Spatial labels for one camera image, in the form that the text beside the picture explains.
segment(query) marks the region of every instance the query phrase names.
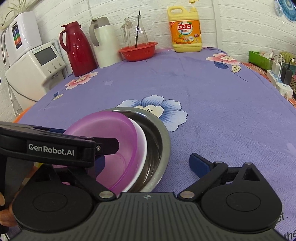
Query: circular pad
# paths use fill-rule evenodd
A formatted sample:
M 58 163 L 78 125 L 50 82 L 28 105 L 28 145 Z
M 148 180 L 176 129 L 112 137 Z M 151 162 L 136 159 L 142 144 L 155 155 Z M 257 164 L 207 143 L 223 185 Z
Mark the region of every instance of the circular pad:
M 84 190 L 45 181 L 24 187 L 12 210 L 17 222 L 26 229 L 59 232 L 83 222 L 92 207 L 92 198 Z
M 201 208 L 211 222 L 235 232 L 262 232 L 274 226 L 281 201 L 270 188 L 256 181 L 221 185 L 208 190 Z

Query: metal screw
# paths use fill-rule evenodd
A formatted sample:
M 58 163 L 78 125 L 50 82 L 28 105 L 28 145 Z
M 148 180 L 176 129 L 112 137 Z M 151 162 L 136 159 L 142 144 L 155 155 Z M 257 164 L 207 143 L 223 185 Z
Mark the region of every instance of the metal screw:
M 100 192 L 99 196 L 101 198 L 107 199 L 107 198 L 113 197 L 113 193 L 110 191 L 103 191 L 103 192 Z
M 180 196 L 183 198 L 193 198 L 194 197 L 194 193 L 191 191 L 184 191 L 180 193 Z

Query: flower pattern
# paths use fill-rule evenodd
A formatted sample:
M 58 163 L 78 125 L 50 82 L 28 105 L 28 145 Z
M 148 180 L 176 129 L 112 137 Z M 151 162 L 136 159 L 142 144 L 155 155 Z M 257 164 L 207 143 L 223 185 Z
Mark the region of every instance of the flower pattern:
M 139 100 L 125 100 L 116 107 L 135 107 L 146 110 L 157 116 L 169 132 L 176 131 L 179 125 L 187 121 L 187 113 L 180 110 L 180 102 L 172 99 L 164 100 L 162 96 L 152 95 Z
M 229 57 L 225 53 L 215 53 L 214 57 L 208 57 L 206 60 L 220 62 L 224 64 L 239 65 L 240 63 L 232 57 Z
M 66 90 L 73 89 L 77 85 L 85 84 L 86 82 L 90 81 L 91 77 L 96 76 L 98 72 L 85 74 L 77 80 L 71 80 L 69 83 L 67 83 L 65 86 L 67 86 Z
M 62 96 L 63 96 L 63 94 L 60 94 L 60 95 L 54 97 L 53 100 L 56 100 L 56 99 L 58 99 L 59 97 L 62 97 Z

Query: yellow dish soap bottle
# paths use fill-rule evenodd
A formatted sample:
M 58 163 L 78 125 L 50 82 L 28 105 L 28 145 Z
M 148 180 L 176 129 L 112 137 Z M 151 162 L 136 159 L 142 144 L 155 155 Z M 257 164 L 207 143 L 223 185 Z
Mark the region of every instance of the yellow dish soap bottle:
M 200 18 L 194 3 L 198 0 L 189 0 L 192 4 L 190 12 L 182 6 L 168 8 L 168 19 L 172 35 L 173 48 L 176 52 L 198 52 L 202 49 L 200 36 Z

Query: green box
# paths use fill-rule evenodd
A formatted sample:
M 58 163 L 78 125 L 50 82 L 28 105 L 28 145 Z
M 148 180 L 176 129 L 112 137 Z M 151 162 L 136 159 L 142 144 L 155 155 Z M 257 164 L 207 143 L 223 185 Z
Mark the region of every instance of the green box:
M 249 62 L 267 71 L 272 69 L 272 63 L 274 61 L 261 56 L 259 52 L 249 51 Z M 294 75 L 296 71 L 296 65 L 290 65 L 290 70 L 293 71 L 293 75 Z

